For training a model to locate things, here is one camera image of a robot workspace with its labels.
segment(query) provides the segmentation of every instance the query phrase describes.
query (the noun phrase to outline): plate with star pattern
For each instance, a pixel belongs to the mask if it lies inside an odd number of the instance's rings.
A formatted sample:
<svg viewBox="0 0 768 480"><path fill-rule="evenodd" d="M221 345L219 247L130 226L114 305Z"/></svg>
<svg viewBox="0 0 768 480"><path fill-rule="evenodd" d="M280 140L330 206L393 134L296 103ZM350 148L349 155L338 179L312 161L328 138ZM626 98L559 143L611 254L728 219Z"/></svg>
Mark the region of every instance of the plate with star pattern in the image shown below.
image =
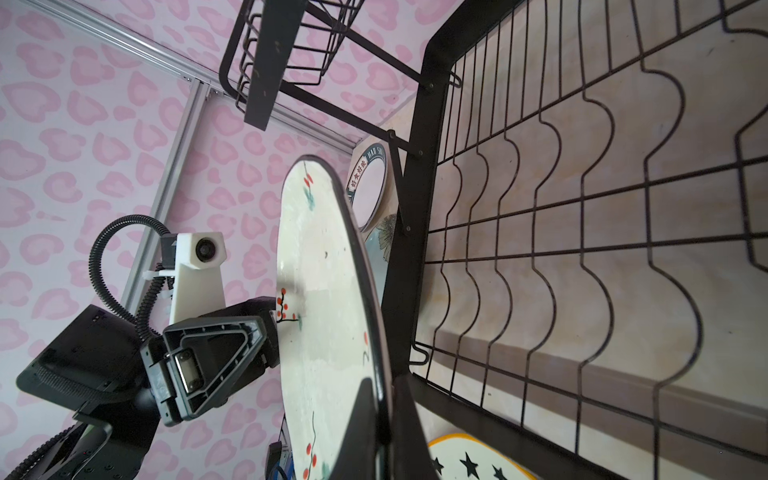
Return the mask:
<svg viewBox="0 0 768 480"><path fill-rule="evenodd" d="M464 433L432 440L429 456L443 480L535 480L520 465Z"/></svg>

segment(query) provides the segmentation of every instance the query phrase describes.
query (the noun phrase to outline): wire basket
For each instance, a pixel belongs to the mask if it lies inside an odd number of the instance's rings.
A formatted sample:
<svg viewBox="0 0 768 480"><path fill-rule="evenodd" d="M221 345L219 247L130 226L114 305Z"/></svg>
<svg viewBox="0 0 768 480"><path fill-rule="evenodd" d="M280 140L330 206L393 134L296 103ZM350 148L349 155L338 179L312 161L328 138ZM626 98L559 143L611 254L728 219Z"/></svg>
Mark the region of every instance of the wire basket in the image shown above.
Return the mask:
<svg viewBox="0 0 768 480"><path fill-rule="evenodd" d="M310 0L283 81L309 87L319 85L364 1ZM235 102L237 109L243 113L248 99L248 87L253 77L253 61L259 41L262 12L263 2L256 0L245 14L247 20L243 29L243 52L238 67L240 76L237 80Z"/></svg>

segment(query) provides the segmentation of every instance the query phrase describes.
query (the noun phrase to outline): floral patterned plate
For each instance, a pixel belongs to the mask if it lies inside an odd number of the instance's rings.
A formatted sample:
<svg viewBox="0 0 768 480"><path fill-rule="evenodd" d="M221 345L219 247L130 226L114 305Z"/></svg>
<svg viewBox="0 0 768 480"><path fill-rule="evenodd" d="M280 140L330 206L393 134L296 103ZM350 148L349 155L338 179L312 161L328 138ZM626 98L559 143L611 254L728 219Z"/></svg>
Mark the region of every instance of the floral patterned plate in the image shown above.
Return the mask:
<svg viewBox="0 0 768 480"><path fill-rule="evenodd" d="M349 201L325 161L302 156L283 185L277 332L296 477L328 478L360 382L392 411L386 338Z"/></svg>

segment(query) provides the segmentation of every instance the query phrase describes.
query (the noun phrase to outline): dish rack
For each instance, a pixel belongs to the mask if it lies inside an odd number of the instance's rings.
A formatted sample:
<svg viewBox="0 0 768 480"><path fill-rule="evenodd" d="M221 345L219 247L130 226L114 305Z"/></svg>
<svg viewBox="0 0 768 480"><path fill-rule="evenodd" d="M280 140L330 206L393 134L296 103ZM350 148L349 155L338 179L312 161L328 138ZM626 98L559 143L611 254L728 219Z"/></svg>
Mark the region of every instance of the dish rack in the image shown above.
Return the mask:
<svg viewBox="0 0 768 480"><path fill-rule="evenodd" d="M419 83L407 142L273 86L388 141L395 165L408 152L392 377L541 478L765 478L768 0L464 0L420 72L351 30L362 2L330 20L312 4L330 46ZM251 123L247 42L226 85ZM334 50L317 53L322 76Z"/></svg>

